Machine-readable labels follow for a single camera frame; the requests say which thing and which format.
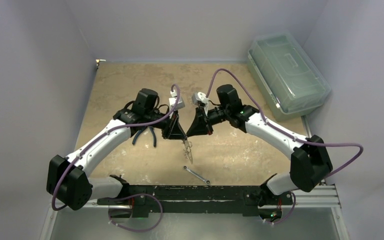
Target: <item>green plastic box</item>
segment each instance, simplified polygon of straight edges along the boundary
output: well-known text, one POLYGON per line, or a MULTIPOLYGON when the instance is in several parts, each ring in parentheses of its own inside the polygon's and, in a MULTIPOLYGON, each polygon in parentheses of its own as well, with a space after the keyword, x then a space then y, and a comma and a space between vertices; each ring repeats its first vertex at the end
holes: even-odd
POLYGON ((311 113, 331 91, 289 33, 257 37, 248 52, 248 69, 277 121, 311 113))

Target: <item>grey wall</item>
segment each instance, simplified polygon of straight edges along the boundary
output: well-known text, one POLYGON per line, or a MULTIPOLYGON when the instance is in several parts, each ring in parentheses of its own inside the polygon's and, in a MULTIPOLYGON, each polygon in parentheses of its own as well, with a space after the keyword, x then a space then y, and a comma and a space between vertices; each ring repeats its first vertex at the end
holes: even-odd
POLYGON ((49 160, 75 146, 94 59, 64 0, 0 0, 0 239, 38 239, 49 160))
POLYGON ((255 36, 304 44, 327 0, 67 0, 93 56, 116 61, 241 61, 255 36))
MULTIPOLYGON (((327 142, 365 147, 336 182, 351 238, 384 239, 384 0, 329 0, 305 51, 332 87, 310 126, 327 142)), ((340 166, 357 149, 329 149, 340 166)))

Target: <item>beige tabletop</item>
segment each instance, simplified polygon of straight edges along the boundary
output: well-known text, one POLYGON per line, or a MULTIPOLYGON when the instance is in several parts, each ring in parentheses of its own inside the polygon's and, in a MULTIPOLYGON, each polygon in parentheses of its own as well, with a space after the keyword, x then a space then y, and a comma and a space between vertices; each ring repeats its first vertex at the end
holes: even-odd
MULTIPOLYGON (((77 148, 101 131, 116 111, 136 98, 142 88, 158 92, 161 102, 167 104, 173 83, 180 87, 186 104, 179 110, 180 124, 186 132, 195 116, 191 96, 194 92, 206 93, 211 77, 218 68, 232 71, 261 105, 268 118, 274 120, 269 107, 255 84, 246 64, 240 63, 102 63, 84 115, 77 140, 77 148)), ((218 102, 216 89, 232 84, 243 104, 253 105, 235 80, 220 72, 209 98, 218 102)), ((305 135, 301 118, 283 121, 293 132, 305 135)), ((265 141, 233 128, 228 122, 213 126, 211 136, 193 136, 193 164, 184 156, 180 140, 165 140, 161 130, 155 129, 157 147, 147 129, 132 145, 132 138, 119 145, 93 171, 92 178, 122 175, 130 184, 142 185, 204 185, 204 182, 183 170, 188 166, 212 185, 260 185, 274 173, 288 172, 290 162, 280 151, 265 141)))

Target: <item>blue pliers handle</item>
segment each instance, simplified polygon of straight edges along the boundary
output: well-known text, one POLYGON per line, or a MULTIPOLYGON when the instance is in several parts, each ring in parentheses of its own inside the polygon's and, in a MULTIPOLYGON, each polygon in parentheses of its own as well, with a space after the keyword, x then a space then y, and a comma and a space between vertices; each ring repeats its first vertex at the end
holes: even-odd
MULTIPOLYGON (((141 135, 147 128, 148 127, 145 127, 144 129, 141 129, 141 130, 137 131, 137 133, 134 136, 133 141, 131 142, 131 144, 135 145, 136 141, 139 138, 139 135, 141 135)), ((150 130, 150 132, 152 134, 152 138, 153 138, 153 147, 156 148, 157 147, 157 137, 155 136, 154 128, 152 126, 149 126, 149 130, 150 130)))

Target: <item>wrench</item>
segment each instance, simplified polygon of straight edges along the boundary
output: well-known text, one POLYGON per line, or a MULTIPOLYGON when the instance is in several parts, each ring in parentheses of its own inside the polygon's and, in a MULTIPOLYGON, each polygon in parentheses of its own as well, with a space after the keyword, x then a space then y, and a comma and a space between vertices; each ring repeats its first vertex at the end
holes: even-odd
POLYGON ((192 171, 189 167, 187 166, 183 166, 183 169, 188 171, 189 173, 193 174, 195 177, 199 178, 201 181, 203 181, 206 185, 210 185, 211 182, 210 180, 207 180, 205 178, 203 178, 202 176, 200 176, 198 173, 192 171))

